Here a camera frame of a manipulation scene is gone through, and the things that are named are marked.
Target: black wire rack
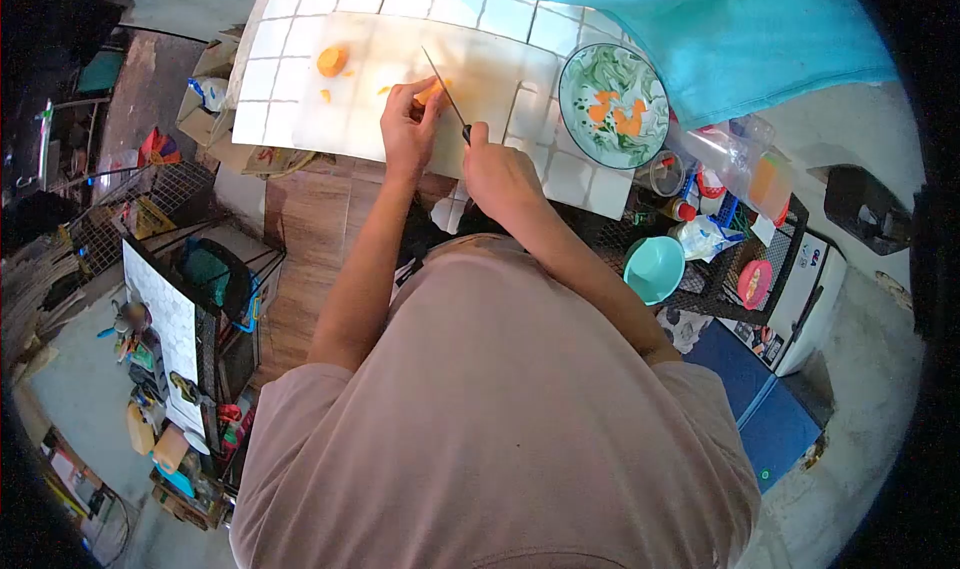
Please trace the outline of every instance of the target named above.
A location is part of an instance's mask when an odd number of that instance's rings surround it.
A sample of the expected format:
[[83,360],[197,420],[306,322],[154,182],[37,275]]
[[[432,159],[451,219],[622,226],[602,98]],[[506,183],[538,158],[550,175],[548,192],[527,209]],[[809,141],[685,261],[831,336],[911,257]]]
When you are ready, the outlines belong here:
[[213,181],[213,173],[206,168],[181,162],[144,167],[105,194],[67,227],[86,280],[105,272],[123,256],[123,236],[113,221],[123,203],[146,196],[175,225],[188,225],[207,213]]
[[[637,186],[630,191],[628,208],[619,221],[587,213],[566,205],[555,204],[563,220],[616,274],[622,276],[627,250],[642,238],[666,235],[677,223],[656,212],[642,201]],[[697,312],[754,325],[766,325],[777,301],[784,292],[790,267],[800,250],[810,213],[790,196],[786,221],[774,232],[769,246],[746,233],[748,239],[724,250],[710,263],[686,263],[677,289],[663,304],[684,311]],[[767,260],[773,267],[773,280],[767,295],[753,310],[744,308],[737,294],[740,271],[753,260]]]

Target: teal plastic bowl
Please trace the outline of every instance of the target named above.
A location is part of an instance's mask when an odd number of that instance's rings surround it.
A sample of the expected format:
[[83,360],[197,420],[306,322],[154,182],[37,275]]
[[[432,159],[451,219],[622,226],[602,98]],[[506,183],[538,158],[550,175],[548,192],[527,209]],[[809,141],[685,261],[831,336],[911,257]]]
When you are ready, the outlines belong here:
[[684,249],[666,236],[636,241],[626,254],[623,281],[647,306],[663,302],[684,276]]

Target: wooden floor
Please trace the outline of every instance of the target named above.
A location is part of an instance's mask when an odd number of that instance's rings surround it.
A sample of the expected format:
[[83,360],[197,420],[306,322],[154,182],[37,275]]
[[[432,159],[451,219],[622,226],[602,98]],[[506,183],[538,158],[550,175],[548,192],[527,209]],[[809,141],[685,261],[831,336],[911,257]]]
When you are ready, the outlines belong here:
[[[267,183],[265,232],[282,240],[287,258],[277,299],[261,323],[257,385],[304,363],[327,292],[343,266],[383,183],[382,163],[339,156],[314,161]],[[417,190],[429,209],[457,181],[425,175]]]

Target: white tiled countertop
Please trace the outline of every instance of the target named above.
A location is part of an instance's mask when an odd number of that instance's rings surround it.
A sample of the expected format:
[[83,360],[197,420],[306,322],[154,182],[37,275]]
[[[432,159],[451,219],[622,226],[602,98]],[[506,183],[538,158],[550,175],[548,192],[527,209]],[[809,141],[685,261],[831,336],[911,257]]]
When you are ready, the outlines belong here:
[[[559,68],[574,49],[586,44],[616,42],[632,47],[629,37],[601,13],[555,2],[257,0],[230,80],[229,96],[238,100],[234,143],[290,145],[298,97],[306,71],[311,70],[313,43],[323,15],[337,11],[412,17],[486,31],[556,55]],[[548,198],[619,218],[634,172],[601,167],[573,143],[560,117],[559,77],[558,69],[546,124],[533,139],[520,140],[511,131],[513,118],[525,103],[533,103],[533,93],[521,85],[503,143],[530,155]]]

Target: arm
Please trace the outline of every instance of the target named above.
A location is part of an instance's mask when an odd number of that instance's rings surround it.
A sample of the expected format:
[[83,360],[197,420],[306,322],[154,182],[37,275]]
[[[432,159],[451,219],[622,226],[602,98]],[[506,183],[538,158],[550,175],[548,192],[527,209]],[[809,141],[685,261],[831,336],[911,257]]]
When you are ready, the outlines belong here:
[[425,109],[415,108],[414,94],[430,87],[435,79],[390,90],[380,119],[387,174],[319,311],[307,362],[328,362],[356,372],[377,344],[390,308],[403,224],[417,181],[430,160],[435,120],[443,109],[443,92],[431,96]]
[[544,197],[529,157],[487,143],[478,122],[463,159],[473,201],[500,223],[546,269],[600,311],[648,365],[681,360],[653,312],[576,236]]

